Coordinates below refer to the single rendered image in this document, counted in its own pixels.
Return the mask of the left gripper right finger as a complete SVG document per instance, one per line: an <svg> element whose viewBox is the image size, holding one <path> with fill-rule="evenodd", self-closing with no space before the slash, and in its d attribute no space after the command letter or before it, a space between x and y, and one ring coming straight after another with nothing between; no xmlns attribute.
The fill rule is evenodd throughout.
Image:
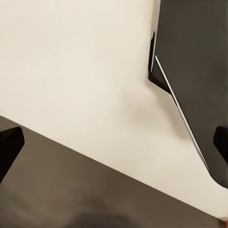
<svg viewBox="0 0 228 228"><path fill-rule="evenodd" d="M218 126L213 137L213 144L228 164L228 128Z"/></svg>

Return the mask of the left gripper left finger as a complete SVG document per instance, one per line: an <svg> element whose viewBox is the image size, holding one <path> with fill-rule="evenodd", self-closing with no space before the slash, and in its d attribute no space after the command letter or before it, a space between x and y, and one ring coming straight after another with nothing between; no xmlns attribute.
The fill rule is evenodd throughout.
<svg viewBox="0 0 228 228"><path fill-rule="evenodd" d="M0 132L0 182L8 173L24 144L24 134L20 126Z"/></svg>

